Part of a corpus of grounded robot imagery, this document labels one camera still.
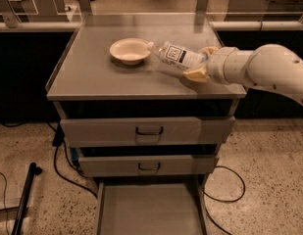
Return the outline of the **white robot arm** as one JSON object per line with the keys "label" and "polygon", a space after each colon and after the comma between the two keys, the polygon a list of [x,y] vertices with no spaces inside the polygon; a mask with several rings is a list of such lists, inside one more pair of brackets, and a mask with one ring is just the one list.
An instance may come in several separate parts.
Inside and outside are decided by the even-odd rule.
{"label": "white robot arm", "polygon": [[206,47],[203,52],[208,61],[186,70],[188,80],[239,84],[285,96],[303,107],[303,60],[289,49],[267,44],[254,51]]}

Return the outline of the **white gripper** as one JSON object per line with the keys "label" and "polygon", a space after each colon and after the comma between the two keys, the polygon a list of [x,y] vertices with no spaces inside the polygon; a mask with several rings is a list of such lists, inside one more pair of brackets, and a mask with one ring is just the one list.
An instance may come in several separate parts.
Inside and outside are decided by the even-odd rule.
{"label": "white gripper", "polygon": [[210,78],[217,83],[243,85],[245,66],[251,58],[252,51],[238,50],[236,47],[207,46],[200,50],[209,59],[205,66],[186,70],[183,75],[190,81],[207,82]]}

